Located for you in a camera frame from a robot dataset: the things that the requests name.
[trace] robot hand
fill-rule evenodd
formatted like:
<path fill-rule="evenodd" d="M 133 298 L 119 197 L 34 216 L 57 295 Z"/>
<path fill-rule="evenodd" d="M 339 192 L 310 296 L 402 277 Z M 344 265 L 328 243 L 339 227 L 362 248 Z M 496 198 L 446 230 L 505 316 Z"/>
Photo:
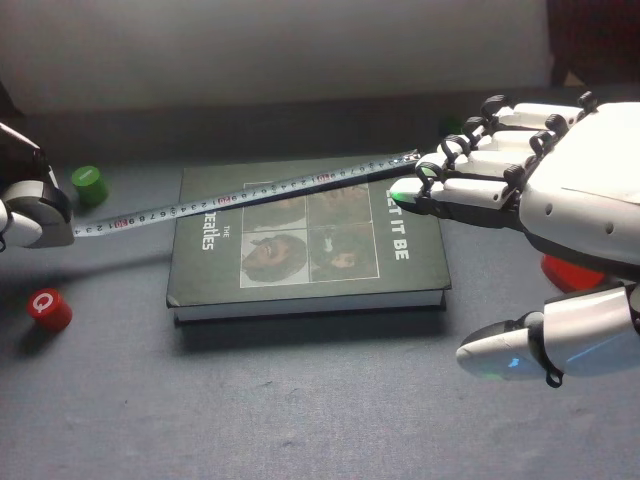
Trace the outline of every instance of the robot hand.
<path fill-rule="evenodd" d="M 598 107 L 586 93 L 578 104 L 488 99 L 463 135 L 445 138 L 416 177 L 394 184 L 392 198 L 414 213 L 522 231 L 543 253 L 637 281 L 640 162 L 629 141 L 640 134 L 640 103 Z M 551 300 L 544 312 L 471 334 L 457 360 L 476 375 L 543 375 L 554 387 L 565 373 L 640 365 L 635 292 L 615 286 Z"/>
<path fill-rule="evenodd" d="M 42 248 L 73 243 L 71 203 L 58 188 L 44 153 L 0 123 L 12 144 L 0 144 L 0 252 L 9 245 Z M 23 157 L 24 148 L 31 159 Z"/>

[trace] red round object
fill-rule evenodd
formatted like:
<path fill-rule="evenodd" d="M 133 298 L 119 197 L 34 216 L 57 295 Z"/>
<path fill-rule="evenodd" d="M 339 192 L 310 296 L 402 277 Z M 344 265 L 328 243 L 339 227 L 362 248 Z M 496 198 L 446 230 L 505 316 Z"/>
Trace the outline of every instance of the red round object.
<path fill-rule="evenodd" d="M 606 275 L 579 267 L 550 255 L 542 257 L 542 271 L 551 282 L 565 293 L 595 288 L 606 279 Z"/>
<path fill-rule="evenodd" d="M 62 295 L 53 288 L 38 290 L 31 295 L 27 304 L 27 312 L 36 323 L 54 332 L 63 330 L 73 317 L 69 305 L 64 301 Z"/>

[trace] tape measure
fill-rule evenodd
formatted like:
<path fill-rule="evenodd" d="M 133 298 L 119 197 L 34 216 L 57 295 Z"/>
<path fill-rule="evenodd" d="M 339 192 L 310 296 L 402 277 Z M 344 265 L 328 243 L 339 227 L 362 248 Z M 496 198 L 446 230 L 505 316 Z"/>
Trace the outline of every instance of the tape measure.
<path fill-rule="evenodd" d="M 345 184 L 362 183 L 384 177 L 399 176 L 405 171 L 413 171 L 420 159 L 417 150 L 392 157 L 371 160 L 348 168 L 338 168 L 328 172 L 306 175 L 273 183 L 217 195 L 194 202 L 168 205 L 161 208 L 105 218 L 73 229 L 76 238 L 98 237 L 110 233 L 123 232 L 174 218 L 191 217 L 218 210 L 229 210 L 246 205 L 267 203 L 282 198 L 306 195 L 316 191 L 330 190 Z"/>

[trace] black book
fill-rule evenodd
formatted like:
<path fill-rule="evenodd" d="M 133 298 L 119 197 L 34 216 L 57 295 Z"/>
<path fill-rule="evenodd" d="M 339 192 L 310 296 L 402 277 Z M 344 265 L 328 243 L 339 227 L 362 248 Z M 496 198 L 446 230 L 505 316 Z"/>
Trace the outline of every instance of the black book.
<path fill-rule="evenodd" d="M 377 158 L 187 168 L 180 201 Z M 167 290 L 176 321 L 443 306 L 438 219 L 397 207 L 396 180 L 179 219 Z"/>

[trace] table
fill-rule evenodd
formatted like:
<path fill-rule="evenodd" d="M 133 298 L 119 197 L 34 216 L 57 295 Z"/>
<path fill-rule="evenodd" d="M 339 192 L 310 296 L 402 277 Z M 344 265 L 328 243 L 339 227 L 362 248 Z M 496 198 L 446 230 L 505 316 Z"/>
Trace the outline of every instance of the table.
<path fill-rule="evenodd" d="M 640 98 L 634 85 L 603 99 Z M 62 188 L 99 166 L 98 218 L 177 200 L 185 166 L 434 145 L 437 120 L 494 92 L 307 105 L 34 117 Z M 573 103 L 578 90 L 512 92 Z M 144 178 L 141 184 L 137 178 Z M 0 478 L 639 478 L 640 370 L 496 383 L 454 352 L 471 331 L 558 294 L 510 231 L 443 222 L 446 312 L 300 316 L 175 328 L 173 225 L 0 255 Z M 58 336 L 28 296 L 60 289 Z"/>

